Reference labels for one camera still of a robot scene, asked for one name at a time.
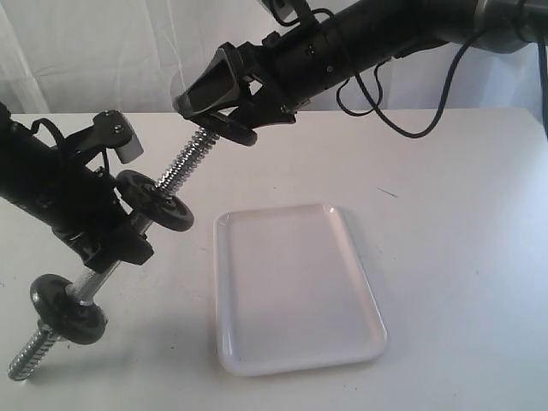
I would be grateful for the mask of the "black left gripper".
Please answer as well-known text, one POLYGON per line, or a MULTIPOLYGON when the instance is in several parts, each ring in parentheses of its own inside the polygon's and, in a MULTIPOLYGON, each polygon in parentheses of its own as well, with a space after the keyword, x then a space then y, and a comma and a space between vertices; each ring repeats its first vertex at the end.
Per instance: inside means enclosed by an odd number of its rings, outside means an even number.
POLYGON ((104 273, 117 261, 143 265, 153 256, 152 245, 129 222, 106 170, 50 158, 42 177, 42 222, 85 267, 104 273))

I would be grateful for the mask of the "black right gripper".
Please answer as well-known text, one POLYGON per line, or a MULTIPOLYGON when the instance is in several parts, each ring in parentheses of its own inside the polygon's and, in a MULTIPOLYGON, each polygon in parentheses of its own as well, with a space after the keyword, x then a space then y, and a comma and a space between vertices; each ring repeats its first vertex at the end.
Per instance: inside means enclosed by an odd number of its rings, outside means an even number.
POLYGON ((245 128, 296 123, 308 100, 343 82, 343 39, 338 21, 309 21, 260 45, 220 45, 202 75, 174 98, 187 120, 217 116, 245 128), (244 86, 259 83, 256 92, 244 86))

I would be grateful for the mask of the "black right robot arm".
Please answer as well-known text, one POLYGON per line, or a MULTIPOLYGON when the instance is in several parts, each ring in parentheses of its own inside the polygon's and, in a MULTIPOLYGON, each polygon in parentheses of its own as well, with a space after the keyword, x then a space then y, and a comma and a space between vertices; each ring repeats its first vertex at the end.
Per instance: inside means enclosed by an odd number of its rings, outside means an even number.
POLYGON ((292 123, 311 98, 391 58, 448 43, 500 54, 547 34, 544 1, 358 1, 338 13, 268 1, 285 27, 258 45, 221 45, 175 99, 176 111, 224 135, 292 123))

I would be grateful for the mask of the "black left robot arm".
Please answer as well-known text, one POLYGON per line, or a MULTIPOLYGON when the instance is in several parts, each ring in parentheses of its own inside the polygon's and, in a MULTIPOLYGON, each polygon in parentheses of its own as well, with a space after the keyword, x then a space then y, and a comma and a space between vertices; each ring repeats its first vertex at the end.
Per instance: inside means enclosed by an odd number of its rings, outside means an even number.
POLYGON ((153 255, 116 195, 108 150, 124 164, 143 152, 117 110, 102 111, 91 126, 64 136, 48 118, 27 128, 1 108, 2 198, 49 226, 96 272, 117 261, 143 265, 153 255))

